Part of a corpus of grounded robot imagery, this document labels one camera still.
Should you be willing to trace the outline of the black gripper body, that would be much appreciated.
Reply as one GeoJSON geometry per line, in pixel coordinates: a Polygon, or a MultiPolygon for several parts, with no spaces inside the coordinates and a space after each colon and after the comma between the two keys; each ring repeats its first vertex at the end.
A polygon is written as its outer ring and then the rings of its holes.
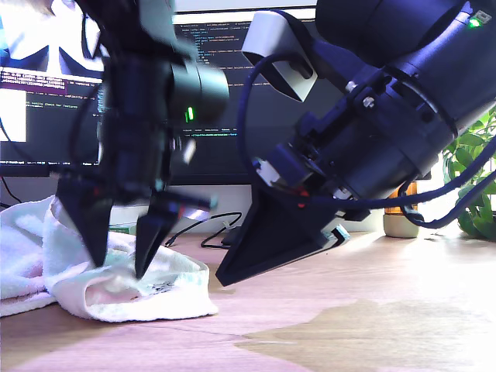
{"type": "Polygon", "coordinates": [[[368,121],[350,115],[320,120],[311,113],[301,117],[288,141],[253,160],[253,166],[263,182],[257,188],[269,196],[334,211],[322,230],[329,239],[326,249],[346,240],[338,212],[361,222],[370,214],[361,201],[386,198],[419,172],[397,143],[368,121]]]}

